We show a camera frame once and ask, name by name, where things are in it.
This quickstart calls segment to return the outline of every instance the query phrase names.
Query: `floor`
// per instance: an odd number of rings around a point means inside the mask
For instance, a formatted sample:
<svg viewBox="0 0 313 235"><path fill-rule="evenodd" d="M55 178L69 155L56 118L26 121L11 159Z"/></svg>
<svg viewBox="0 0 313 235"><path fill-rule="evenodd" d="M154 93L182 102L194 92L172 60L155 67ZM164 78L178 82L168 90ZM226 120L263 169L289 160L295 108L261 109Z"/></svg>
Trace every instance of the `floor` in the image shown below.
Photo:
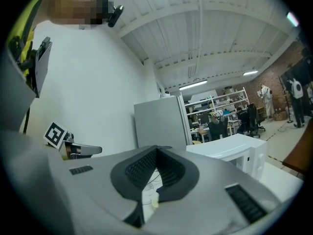
<svg viewBox="0 0 313 235"><path fill-rule="evenodd" d="M310 117L305 116L305 126L302 128L295 128L293 125L295 121L293 123L287 123L287 120L267 123L267 120L265 120L261 123L261 126L263 126L266 131L263 132L259 130L261 135L260 139L268 143L268 156L266 161L300 179L303 179L302 174L283 166L281 161L283 161L297 145L309 120Z"/></svg>

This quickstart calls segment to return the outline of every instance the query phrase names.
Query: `fluorescent light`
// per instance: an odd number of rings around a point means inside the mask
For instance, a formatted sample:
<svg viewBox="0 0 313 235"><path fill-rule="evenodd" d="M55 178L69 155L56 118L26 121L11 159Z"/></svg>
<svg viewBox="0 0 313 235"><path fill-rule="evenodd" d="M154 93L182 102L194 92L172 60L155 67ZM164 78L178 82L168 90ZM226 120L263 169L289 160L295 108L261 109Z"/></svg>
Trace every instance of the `fluorescent light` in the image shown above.
<svg viewBox="0 0 313 235"><path fill-rule="evenodd" d="M180 90L180 91L186 90L186 89L189 89L189 88L192 88L192 87L201 85L201 84L205 84L205 83L207 83L207 80L202 81L202 82L199 82L199 83L195 83L195 84L191 84L191 85L187 85L187 86L181 87L179 90Z"/></svg>
<svg viewBox="0 0 313 235"><path fill-rule="evenodd" d="M255 73L258 73L258 71L255 70L255 71L245 72L245 73L244 73L244 76L248 76L248 75L255 74Z"/></svg>
<svg viewBox="0 0 313 235"><path fill-rule="evenodd" d="M290 22L292 22L292 24L294 26L298 26L299 25L299 22L298 20L295 18L295 16L293 15L293 13L289 12L288 15L287 15L287 18L289 19Z"/></svg>

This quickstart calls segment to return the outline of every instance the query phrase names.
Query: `refrigerator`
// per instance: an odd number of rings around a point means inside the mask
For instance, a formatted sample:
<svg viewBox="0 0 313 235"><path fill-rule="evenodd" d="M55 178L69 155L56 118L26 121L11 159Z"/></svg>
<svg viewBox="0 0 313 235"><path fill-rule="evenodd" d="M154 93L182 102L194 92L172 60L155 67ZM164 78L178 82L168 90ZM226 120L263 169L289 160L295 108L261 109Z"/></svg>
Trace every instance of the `refrigerator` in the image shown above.
<svg viewBox="0 0 313 235"><path fill-rule="evenodd" d="M159 145L186 149L192 144L182 96L134 105L138 146Z"/></svg>

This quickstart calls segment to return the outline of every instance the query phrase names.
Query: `mannequin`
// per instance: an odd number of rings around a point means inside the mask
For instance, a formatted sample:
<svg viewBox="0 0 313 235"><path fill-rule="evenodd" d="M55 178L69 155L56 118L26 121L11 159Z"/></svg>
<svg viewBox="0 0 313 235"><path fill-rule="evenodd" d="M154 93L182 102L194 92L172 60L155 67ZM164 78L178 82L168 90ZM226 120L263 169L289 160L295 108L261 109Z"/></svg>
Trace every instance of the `mannequin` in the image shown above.
<svg viewBox="0 0 313 235"><path fill-rule="evenodd" d="M270 122L273 120L273 115L275 113L273 106L273 94L271 89L264 84L261 88L262 98L265 100L266 115L268 117L268 122Z"/></svg>

